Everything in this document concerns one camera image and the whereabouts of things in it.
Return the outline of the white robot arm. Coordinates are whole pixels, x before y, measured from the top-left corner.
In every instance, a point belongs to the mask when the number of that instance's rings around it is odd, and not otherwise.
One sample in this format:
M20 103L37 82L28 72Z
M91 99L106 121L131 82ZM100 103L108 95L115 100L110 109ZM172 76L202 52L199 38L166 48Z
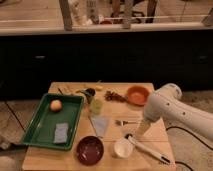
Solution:
M143 136L161 117L170 117L213 142L213 114L184 104L181 97L182 91L174 83L165 84L150 93L136 136Z

